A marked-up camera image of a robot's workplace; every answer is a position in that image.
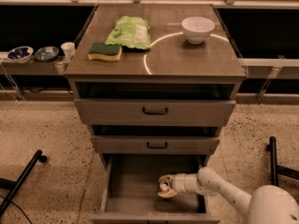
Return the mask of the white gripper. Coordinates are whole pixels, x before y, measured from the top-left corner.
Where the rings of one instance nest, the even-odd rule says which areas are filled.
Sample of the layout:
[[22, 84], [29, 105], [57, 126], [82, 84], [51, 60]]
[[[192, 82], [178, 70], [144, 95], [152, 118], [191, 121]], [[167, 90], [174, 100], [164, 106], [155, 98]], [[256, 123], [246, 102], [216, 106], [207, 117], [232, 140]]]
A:
[[200, 187], [197, 174], [163, 175], [158, 182], [171, 183], [172, 189], [158, 192], [158, 195], [164, 199], [175, 197], [178, 193], [196, 193]]

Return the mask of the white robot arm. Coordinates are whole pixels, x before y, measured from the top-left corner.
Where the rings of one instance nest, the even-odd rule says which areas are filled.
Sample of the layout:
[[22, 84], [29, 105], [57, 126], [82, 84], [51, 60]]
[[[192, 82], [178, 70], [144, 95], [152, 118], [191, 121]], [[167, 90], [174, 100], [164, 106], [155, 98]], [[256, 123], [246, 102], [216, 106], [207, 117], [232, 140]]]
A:
[[163, 175], [158, 183], [158, 195], [165, 199], [180, 193], [219, 193], [248, 224], [299, 224], [299, 204], [277, 186], [261, 186], [250, 195], [208, 167], [200, 168], [196, 174]]

